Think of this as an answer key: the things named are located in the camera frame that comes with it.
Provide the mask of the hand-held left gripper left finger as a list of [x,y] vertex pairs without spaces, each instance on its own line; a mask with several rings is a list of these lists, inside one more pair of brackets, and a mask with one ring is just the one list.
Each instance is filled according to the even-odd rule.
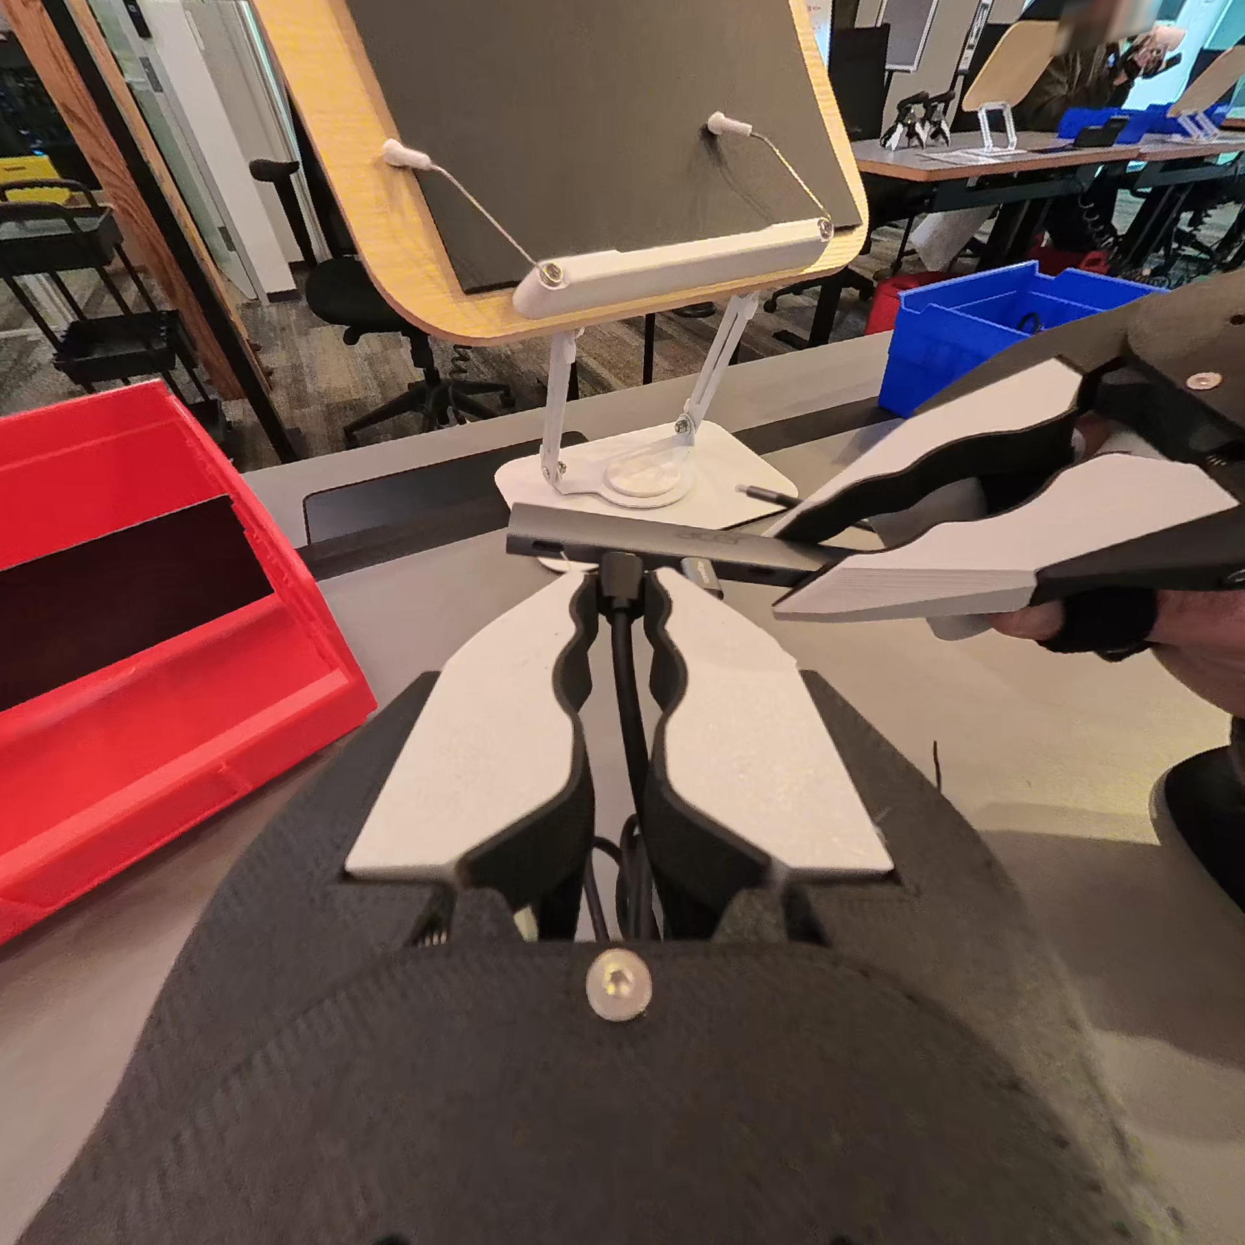
[[562,573],[445,663],[345,859],[369,883],[554,884],[582,850],[563,835],[590,794],[581,709],[593,691],[597,580]]

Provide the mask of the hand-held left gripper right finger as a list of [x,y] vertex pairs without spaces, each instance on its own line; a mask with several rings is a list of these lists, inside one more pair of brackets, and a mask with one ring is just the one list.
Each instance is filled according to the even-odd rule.
[[676,884],[886,878],[883,844],[797,662],[676,570],[648,579],[655,868]]

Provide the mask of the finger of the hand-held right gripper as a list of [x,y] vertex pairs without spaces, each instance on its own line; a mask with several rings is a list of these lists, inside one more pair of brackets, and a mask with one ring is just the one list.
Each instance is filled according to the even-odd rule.
[[849,555],[772,614],[821,625],[986,617],[1098,589],[1221,591],[1241,582],[1241,499],[1199,466],[1109,454],[1000,515]]
[[1082,383],[1075,368],[1052,359],[911,416],[768,536],[821,545],[858,521],[910,511],[962,481],[1045,482],[1072,463]]

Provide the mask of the grey usb hub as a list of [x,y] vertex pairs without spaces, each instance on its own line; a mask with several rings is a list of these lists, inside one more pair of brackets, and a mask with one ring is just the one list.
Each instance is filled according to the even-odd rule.
[[741,531],[532,505],[517,505],[510,512],[505,552],[585,567],[599,567],[609,554],[627,554],[637,557],[648,571],[679,570],[685,559],[694,558],[708,562],[723,582],[783,589],[800,588],[855,555]]

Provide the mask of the red plastic bin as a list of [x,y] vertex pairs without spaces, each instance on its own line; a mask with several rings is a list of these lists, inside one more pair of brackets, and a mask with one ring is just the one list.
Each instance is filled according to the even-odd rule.
[[376,709],[298,551],[162,383],[3,417],[1,942]]

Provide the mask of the person's right hand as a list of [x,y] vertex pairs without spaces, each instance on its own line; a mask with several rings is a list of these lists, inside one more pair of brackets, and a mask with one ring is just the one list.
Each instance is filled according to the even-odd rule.
[[1150,651],[1203,702],[1243,718],[1243,595],[1109,588],[989,616],[993,631],[1052,653],[1126,660]]

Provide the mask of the blue plastic bin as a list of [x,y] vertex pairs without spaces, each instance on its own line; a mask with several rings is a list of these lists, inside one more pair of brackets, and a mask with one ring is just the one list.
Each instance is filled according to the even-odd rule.
[[1152,104],[1146,109],[1069,109],[1055,131],[1064,142],[1075,142],[1082,131],[1110,130],[1116,122],[1123,127],[1115,137],[1116,146],[1140,146],[1152,136],[1175,137],[1180,142],[1195,139],[1181,124],[1181,118],[1168,116],[1168,104]]
[[866,328],[892,336],[877,405],[909,419],[1005,349],[1152,293],[1091,270],[1046,275],[1035,260],[956,278],[897,276],[877,291]]

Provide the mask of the wooden book stand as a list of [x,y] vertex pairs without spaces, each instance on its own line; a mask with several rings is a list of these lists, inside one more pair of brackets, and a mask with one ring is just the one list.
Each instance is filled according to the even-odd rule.
[[981,139],[975,155],[999,158],[1017,152],[1014,110],[1048,69],[1060,44],[1058,21],[1018,21],[1003,33],[960,96],[959,109],[975,118]]
[[1178,143],[1206,144],[1220,136],[1221,118],[1212,113],[1243,75],[1243,45],[1223,51],[1174,101],[1166,116],[1175,122]]
[[[836,236],[828,220],[640,253],[531,260],[445,170],[440,174],[532,269],[514,287],[467,293],[452,270],[416,174],[436,170],[394,142],[396,130],[347,4],[256,4],[259,24],[363,266],[416,328],[461,346],[547,339],[550,368],[539,448],[501,465],[492,491],[517,505],[728,530],[777,514],[747,487],[790,482],[707,414],[763,291],[794,275],[824,276],[861,251],[867,204],[845,124],[803,4],[788,4],[824,125],[861,210]],[[562,448],[571,368],[582,331],[700,302],[725,310],[691,396],[651,428]]]

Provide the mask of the black textured pad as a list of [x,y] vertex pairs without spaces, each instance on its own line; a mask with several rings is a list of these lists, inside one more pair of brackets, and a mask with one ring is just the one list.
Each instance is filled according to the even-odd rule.
[[1243,721],[1227,745],[1172,767],[1153,792],[1156,831],[1178,837],[1224,896],[1243,911]]

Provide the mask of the black office chair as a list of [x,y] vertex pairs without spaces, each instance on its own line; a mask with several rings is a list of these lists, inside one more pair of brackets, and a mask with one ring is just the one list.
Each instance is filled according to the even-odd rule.
[[301,173],[296,161],[256,159],[247,165],[250,179],[271,187],[282,204],[290,233],[310,272],[304,300],[322,322],[342,331],[345,346],[354,348],[368,336],[399,336],[409,349],[418,376],[405,393],[357,417],[342,431],[347,450],[360,445],[362,435],[403,416],[415,416],[421,432],[486,422],[514,411],[516,401],[507,385],[479,382],[461,374],[470,359],[467,348],[455,348],[454,368],[443,377],[436,365],[427,333],[403,321],[373,287],[365,266],[351,256],[317,262],[307,223],[293,189]]

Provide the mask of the black sheet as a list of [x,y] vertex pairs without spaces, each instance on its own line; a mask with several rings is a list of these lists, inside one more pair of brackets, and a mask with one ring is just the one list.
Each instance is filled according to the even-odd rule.
[[347,4],[459,285],[861,210],[788,4]]

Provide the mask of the black utility cart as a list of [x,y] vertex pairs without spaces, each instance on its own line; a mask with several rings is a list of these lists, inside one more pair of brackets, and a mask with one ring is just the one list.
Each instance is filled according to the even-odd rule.
[[[98,279],[111,316],[86,315],[65,281],[73,273]],[[3,184],[1,279],[49,345],[53,368],[87,395],[160,380],[197,410],[213,402],[178,312],[157,306],[124,250],[114,211],[83,184]]]

